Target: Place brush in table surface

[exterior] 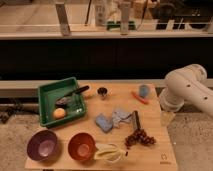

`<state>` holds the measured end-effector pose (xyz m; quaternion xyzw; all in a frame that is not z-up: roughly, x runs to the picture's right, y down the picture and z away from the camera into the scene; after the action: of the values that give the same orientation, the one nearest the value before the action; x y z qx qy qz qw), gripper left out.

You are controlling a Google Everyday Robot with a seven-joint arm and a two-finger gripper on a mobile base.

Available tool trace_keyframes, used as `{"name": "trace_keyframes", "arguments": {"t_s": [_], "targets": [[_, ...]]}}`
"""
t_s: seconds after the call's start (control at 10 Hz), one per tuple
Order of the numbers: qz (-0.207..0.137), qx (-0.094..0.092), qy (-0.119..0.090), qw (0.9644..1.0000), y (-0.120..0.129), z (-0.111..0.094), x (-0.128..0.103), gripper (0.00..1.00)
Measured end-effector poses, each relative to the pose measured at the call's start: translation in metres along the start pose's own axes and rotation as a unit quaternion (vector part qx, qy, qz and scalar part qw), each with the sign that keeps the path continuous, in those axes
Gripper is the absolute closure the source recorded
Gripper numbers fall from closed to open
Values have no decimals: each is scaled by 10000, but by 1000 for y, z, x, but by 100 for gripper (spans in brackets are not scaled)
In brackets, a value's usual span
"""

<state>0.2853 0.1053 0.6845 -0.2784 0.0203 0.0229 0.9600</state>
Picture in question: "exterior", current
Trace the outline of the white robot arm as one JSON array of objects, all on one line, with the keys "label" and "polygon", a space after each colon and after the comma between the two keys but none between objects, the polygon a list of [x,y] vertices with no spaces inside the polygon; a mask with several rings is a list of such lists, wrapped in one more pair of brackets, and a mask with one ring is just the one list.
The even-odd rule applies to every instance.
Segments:
[{"label": "white robot arm", "polygon": [[190,64],[170,71],[164,79],[165,88],[159,95],[162,108],[161,125],[166,127],[186,101],[213,119],[213,90],[206,87],[206,69],[199,64]]}]

